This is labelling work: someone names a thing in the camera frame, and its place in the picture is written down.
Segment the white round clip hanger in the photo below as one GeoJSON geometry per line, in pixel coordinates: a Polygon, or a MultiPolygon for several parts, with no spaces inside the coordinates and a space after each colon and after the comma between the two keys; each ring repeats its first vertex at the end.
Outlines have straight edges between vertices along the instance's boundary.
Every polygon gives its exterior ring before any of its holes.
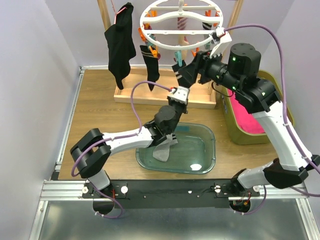
{"type": "Polygon", "coordinates": [[[180,0],[177,5],[164,5],[164,0],[150,4],[141,14],[139,29],[142,37],[150,44],[172,51],[193,50],[213,41],[212,32],[223,25],[224,16],[220,7],[211,0],[203,5],[186,5],[180,0]],[[187,29],[188,20],[208,24],[206,28],[187,29]],[[173,21],[176,29],[152,29],[151,25],[173,21]],[[178,44],[170,45],[158,40],[158,36],[178,36],[178,44]]]}

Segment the grey sock black stripes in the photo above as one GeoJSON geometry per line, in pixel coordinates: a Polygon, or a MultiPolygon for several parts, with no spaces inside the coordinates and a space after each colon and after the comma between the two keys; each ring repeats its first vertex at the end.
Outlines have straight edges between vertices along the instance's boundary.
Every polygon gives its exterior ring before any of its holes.
{"type": "Polygon", "coordinates": [[[152,156],[158,161],[166,162],[169,159],[170,147],[178,143],[174,133],[166,136],[166,140],[157,145],[153,150],[152,156]]]}

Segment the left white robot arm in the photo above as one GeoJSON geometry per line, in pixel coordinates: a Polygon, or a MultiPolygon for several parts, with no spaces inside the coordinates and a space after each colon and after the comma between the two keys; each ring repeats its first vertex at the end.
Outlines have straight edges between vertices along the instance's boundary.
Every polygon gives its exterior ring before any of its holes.
{"type": "Polygon", "coordinates": [[[153,120],[141,128],[118,133],[91,129],[70,150],[74,160],[71,175],[88,179],[99,197],[107,197],[111,191],[111,180],[103,170],[107,159],[130,149],[158,146],[173,138],[181,115],[187,113],[187,106],[187,100],[169,97],[168,105],[162,106],[153,120]]]}

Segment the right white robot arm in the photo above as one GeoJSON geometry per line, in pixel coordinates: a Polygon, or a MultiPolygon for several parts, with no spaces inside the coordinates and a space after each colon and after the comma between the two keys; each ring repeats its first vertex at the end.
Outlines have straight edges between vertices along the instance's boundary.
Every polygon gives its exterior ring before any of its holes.
{"type": "Polygon", "coordinates": [[[193,61],[179,69],[182,85],[189,88],[197,76],[199,83],[214,81],[231,90],[235,99],[262,126],[273,145],[277,158],[253,169],[242,169],[230,180],[229,190],[241,196],[258,185],[278,189],[301,184],[310,170],[320,164],[319,155],[311,154],[293,128],[287,116],[284,95],[265,78],[258,77],[261,53],[249,43],[237,43],[230,49],[228,63],[222,56],[210,56],[208,51],[196,53],[193,61]]]}

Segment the black sock tan stripes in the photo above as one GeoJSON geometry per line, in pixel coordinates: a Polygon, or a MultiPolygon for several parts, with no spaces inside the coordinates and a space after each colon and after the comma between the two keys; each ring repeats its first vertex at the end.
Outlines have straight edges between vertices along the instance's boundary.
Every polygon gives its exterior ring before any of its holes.
{"type": "Polygon", "coordinates": [[[146,65],[147,81],[156,83],[160,77],[159,62],[146,45],[140,45],[140,51],[146,65]]]}

